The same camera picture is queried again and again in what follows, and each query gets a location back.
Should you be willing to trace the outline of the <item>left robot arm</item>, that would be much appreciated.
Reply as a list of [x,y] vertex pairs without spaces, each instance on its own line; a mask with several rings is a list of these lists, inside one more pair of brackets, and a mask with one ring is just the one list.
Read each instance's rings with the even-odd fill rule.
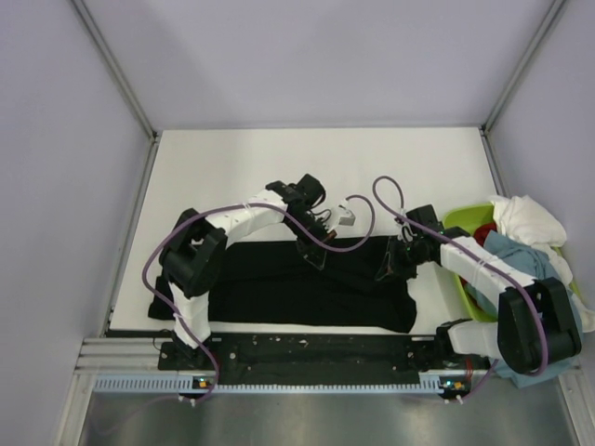
[[239,208],[194,221],[165,246],[159,256],[159,283],[170,287],[173,304],[180,311],[174,339],[178,356],[189,367],[201,368],[210,360],[211,347],[205,341],[211,335],[209,291],[221,272],[227,248],[258,230],[285,224],[297,236],[298,253],[321,269],[325,250],[299,227],[323,243],[332,240],[333,232],[311,211],[325,196],[323,185],[309,174],[297,183],[273,181]]

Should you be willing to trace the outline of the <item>green plastic bin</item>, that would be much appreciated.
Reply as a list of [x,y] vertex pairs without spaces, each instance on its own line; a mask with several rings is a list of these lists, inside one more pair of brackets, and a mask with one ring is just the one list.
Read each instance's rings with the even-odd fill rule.
[[[473,237],[473,233],[477,228],[493,221],[493,209],[494,207],[490,203],[459,208],[444,216],[443,225],[448,229],[460,227]],[[502,255],[503,259],[515,269],[522,270],[526,274],[533,274],[539,279],[556,277],[558,280],[561,280],[560,276],[550,265],[549,257],[542,251],[522,243],[516,243],[494,231],[489,236],[492,236],[492,238],[487,246],[487,250],[490,253],[494,252],[496,255]],[[571,298],[573,310],[576,310],[578,315],[581,315],[584,309],[582,307],[583,302],[576,292],[573,283],[567,286],[567,293]]]

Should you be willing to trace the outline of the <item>black t shirt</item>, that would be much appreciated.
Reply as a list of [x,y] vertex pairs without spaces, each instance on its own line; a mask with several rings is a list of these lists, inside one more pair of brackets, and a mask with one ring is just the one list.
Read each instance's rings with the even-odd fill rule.
[[406,280],[387,272],[389,241],[374,236],[356,250],[329,252],[323,269],[301,257],[293,242],[236,243],[208,295],[187,298],[165,276],[156,288],[179,309],[196,305],[198,335],[211,322],[379,327],[407,334],[417,303]]

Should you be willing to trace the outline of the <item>red t shirt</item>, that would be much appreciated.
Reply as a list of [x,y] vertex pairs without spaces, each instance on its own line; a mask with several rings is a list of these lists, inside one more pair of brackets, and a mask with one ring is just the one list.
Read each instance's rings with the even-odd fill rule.
[[474,240],[480,246],[484,246],[485,240],[492,231],[497,231],[496,223],[494,221],[486,223],[475,230],[473,233]]

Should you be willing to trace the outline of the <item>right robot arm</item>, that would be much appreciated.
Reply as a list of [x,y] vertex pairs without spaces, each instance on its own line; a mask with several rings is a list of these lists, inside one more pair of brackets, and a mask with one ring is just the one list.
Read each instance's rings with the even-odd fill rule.
[[411,236],[391,242],[388,272],[413,279],[419,266],[434,263],[470,284],[496,309],[492,322],[461,319],[437,328],[433,353],[442,366],[453,368],[468,355],[478,355],[503,361],[517,374],[538,375],[581,352],[578,322],[561,281],[513,268],[460,227],[445,227],[432,205],[393,216]]

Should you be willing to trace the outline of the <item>right aluminium frame post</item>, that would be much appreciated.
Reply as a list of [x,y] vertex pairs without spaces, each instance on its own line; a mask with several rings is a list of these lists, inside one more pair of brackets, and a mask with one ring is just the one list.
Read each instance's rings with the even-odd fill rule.
[[481,132],[484,136],[487,137],[496,127],[502,114],[508,107],[510,101],[513,99],[524,77],[529,73],[543,45],[553,33],[568,5],[569,1],[567,0],[555,0],[549,2],[549,7],[545,13],[545,16],[539,22],[536,30],[533,32],[519,60],[516,62],[508,80],[497,96],[494,106],[489,111],[481,126]]

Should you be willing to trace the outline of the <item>blue t shirt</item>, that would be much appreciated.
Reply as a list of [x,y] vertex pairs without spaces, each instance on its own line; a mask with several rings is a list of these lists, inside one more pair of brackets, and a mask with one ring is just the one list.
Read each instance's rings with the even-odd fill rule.
[[[570,289],[572,273],[569,267],[566,266],[564,273],[560,273],[556,269],[557,266],[564,262],[564,259],[546,245],[544,245],[544,248],[547,250],[535,249],[532,246],[515,242],[494,230],[489,230],[486,236],[477,233],[474,237],[478,243],[487,252],[501,258],[506,264],[539,280],[555,278],[562,282],[566,287],[580,339],[584,340],[585,328],[588,327],[592,320],[588,319],[585,312],[586,308],[582,305],[578,296]],[[517,388],[524,388],[553,379],[558,374],[568,370],[573,363],[573,359],[554,362],[541,375],[528,376],[515,373],[505,362],[500,361],[496,365],[495,372],[502,378],[510,379]]]

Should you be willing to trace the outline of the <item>left aluminium frame post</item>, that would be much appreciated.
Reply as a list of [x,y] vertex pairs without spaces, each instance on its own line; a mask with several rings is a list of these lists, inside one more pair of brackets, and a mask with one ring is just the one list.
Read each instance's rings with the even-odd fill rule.
[[95,47],[101,62],[105,66],[112,83],[118,90],[120,97],[124,101],[124,104],[128,108],[132,117],[137,122],[147,139],[155,140],[157,138],[157,131],[154,129],[148,115],[143,110],[134,89],[126,78],[117,57],[113,54],[86,2],[83,0],[69,0],[68,4],[73,9],[76,18],[78,18],[82,24],[93,47]]

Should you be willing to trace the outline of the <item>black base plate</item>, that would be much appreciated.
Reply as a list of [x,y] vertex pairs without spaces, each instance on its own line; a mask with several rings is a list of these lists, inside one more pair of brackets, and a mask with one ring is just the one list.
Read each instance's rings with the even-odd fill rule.
[[463,359],[439,354],[434,339],[390,334],[215,333],[191,354],[175,341],[160,348],[160,371],[213,372],[220,384],[413,384],[423,372],[464,373]]

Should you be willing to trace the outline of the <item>aluminium frame post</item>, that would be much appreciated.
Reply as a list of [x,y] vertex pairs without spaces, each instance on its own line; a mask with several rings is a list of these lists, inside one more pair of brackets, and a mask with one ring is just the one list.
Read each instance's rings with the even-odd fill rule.
[[118,90],[120,97],[124,101],[124,104],[128,108],[132,117],[137,122],[147,139],[155,140],[157,138],[157,131],[154,129],[148,115],[143,110],[134,89],[126,78],[117,57],[113,54],[86,2],[83,0],[69,0],[68,4],[73,9],[76,18],[78,18],[82,24],[93,47],[95,47],[101,62],[105,66],[112,83]]
[[484,136],[487,137],[496,127],[502,114],[508,107],[510,101],[513,99],[524,77],[529,73],[543,45],[553,33],[568,5],[569,1],[567,0],[555,0],[549,2],[549,7],[545,13],[545,16],[539,22],[536,30],[533,32],[519,60],[516,62],[508,80],[497,96],[494,106],[489,111],[481,126],[481,132]]

